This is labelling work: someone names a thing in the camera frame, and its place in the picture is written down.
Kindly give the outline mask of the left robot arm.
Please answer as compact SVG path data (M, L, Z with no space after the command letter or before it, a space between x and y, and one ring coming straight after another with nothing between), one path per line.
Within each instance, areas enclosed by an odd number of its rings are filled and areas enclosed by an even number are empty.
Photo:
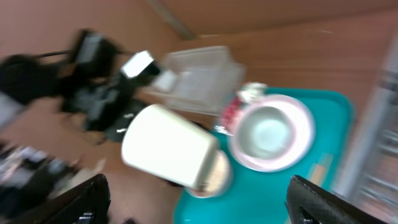
M146 50L130 52L129 60L116 70L124 51L90 29L79 31L71 48L61 53L63 60L42 63L43 58L57 54L6 57L1 62L1 95L20 109L40 98L60 97L59 110L67 118L85 116L78 132L101 133L94 144L121 142L129 123L146 106L133 97L136 90L159 74L152 55Z

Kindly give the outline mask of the white round bowl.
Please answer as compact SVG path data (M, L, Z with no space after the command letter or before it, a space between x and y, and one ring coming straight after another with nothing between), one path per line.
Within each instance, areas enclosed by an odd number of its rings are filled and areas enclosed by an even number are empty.
M243 154L272 159L287 149L293 134L292 124L285 113L268 106L258 108L245 116L234 137Z

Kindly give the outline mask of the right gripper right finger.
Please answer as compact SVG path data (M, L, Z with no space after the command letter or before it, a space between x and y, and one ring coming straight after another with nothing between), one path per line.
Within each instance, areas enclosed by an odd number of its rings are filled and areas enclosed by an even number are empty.
M386 224L299 175L290 179L285 206L292 224Z

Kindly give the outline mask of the pink round plate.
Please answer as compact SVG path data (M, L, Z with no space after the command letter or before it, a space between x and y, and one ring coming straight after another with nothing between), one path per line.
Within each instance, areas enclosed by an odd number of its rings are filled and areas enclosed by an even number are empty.
M234 134L240 122L250 112L262 107L273 107L281 110L290 119L293 127L293 138L287 149L278 157L261 159L243 154L237 147ZM299 100L287 95L267 95L259 101L245 106L235 120L232 136L229 138L229 151L242 166L259 172L278 172L288 169L303 159L315 139L315 121L309 109Z

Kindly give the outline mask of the white paper cup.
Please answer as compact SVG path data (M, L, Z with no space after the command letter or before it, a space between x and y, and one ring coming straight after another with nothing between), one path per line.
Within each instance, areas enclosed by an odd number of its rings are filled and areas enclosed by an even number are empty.
M124 135L125 165L192 189L199 189L219 149L218 140L160 104L145 107Z

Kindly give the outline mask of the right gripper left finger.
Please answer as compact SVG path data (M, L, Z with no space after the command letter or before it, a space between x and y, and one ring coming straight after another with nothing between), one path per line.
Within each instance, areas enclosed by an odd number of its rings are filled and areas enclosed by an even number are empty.
M9 221L9 224L107 224L111 194L105 175L97 174L58 197Z

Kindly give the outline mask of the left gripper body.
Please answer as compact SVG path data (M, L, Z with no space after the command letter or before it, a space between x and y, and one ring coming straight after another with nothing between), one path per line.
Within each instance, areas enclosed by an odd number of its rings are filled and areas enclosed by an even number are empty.
M75 128L77 132L103 133L102 138L91 138L90 142L122 142L131 121L147 106L133 97L146 83L139 77L128 78L122 73L106 82L87 82L64 98L60 111L68 113L67 119L78 113L85 115L82 124Z

